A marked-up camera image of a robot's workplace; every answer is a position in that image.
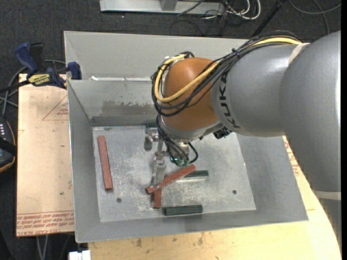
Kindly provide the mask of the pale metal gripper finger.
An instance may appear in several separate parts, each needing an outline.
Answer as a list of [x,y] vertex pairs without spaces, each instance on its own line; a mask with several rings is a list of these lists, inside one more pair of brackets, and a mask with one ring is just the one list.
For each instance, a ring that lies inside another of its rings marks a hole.
[[163,182],[165,170],[165,152],[162,152],[160,156],[158,156],[158,184]]
[[157,155],[157,152],[155,152],[155,155],[153,157],[151,186],[156,186],[157,185],[158,160],[159,160],[159,157]]

